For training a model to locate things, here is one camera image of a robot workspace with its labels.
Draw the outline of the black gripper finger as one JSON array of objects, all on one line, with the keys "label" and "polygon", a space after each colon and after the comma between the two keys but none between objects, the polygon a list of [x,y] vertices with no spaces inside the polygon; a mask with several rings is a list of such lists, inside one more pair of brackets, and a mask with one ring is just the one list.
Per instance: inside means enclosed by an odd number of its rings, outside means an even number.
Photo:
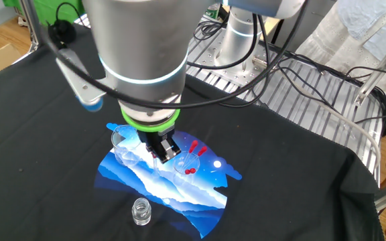
[{"label": "black gripper finger", "polygon": [[159,158],[159,155],[156,152],[157,149],[155,145],[146,144],[146,149],[154,159]]},{"label": "black gripper finger", "polygon": [[181,153],[181,149],[172,138],[162,140],[160,147],[159,159],[162,164],[167,163]]}]

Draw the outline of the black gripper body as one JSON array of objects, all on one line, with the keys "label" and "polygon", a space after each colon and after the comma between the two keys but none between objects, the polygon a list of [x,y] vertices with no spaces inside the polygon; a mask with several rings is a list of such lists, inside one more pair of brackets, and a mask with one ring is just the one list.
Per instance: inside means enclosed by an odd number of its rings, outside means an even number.
[{"label": "black gripper body", "polygon": [[155,153],[166,153],[166,148],[162,141],[167,141],[170,150],[177,152],[177,144],[173,140],[174,129],[167,129],[161,132],[138,131],[137,134],[141,142],[145,143],[149,149]]}]

